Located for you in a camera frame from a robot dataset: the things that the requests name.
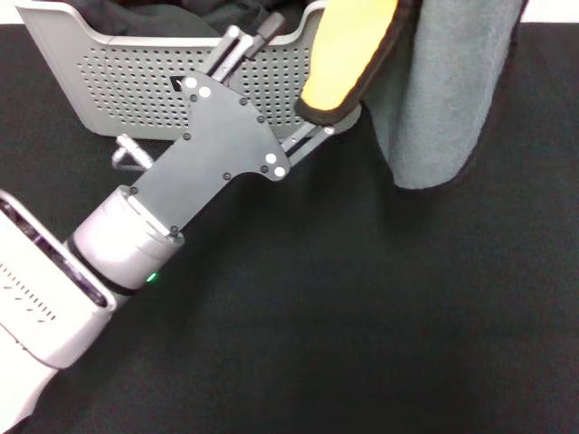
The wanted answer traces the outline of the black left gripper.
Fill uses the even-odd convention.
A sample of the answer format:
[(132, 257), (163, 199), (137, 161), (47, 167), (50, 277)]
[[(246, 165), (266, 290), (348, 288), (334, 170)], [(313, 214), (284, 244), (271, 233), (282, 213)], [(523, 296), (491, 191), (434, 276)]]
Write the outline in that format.
[(128, 203), (164, 234), (181, 231), (235, 177), (281, 180), (336, 133), (335, 127), (305, 122), (280, 145), (261, 113), (222, 83), (243, 60), (253, 59), (280, 36), (286, 20), (270, 14), (255, 34), (227, 28), (203, 62), (202, 73), (184, 76), (187, 129), (147, 169)]

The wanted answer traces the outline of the grey perforated storage box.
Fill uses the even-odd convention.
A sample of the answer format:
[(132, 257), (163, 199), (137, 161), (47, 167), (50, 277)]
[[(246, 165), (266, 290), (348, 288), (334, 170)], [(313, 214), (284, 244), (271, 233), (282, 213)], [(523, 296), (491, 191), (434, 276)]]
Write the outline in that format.
[[(188, 126), (178, 78), (200, 70), (216, 38), (111, 36), (92, 30), (63, 2), (14, 0), (52, 74), (90, 131), (175, 140)], [(299, 27), (274, 38), (226, 81), (283, 140), (303, 124), (294, 104), (308, 78), (311, 45), (326, 6), (308, 5)]]

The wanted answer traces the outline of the grey and yellow towel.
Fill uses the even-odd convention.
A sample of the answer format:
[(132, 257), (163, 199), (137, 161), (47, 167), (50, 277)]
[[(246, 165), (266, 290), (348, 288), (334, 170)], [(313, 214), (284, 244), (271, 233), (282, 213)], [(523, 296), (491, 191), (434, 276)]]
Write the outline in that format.
[(327, 0), (295, 110), (329, 127), (367, 107), (394, 183), (451, 183), (471, 160), (528, 0)]

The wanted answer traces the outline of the black cloth pile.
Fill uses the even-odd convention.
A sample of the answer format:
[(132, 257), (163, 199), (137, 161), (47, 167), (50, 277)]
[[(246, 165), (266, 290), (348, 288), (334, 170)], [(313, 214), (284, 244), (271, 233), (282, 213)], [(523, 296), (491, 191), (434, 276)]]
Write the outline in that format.
[(218, 37), (231, 25), (254, 33), (278, 12), (285, 31), (297, 29), (316, 0), (70, 0), (90, 27), (102, 34), (136, 37)]

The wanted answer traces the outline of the black tablecloth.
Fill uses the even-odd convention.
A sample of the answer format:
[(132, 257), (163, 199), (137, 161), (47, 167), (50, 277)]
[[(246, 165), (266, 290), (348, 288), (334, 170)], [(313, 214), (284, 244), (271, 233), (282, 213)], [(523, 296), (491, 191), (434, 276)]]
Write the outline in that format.
[(18, 434), (579, 434), (579, 24), (523, 24), (460, 180), (363, 114), (237, 179)]

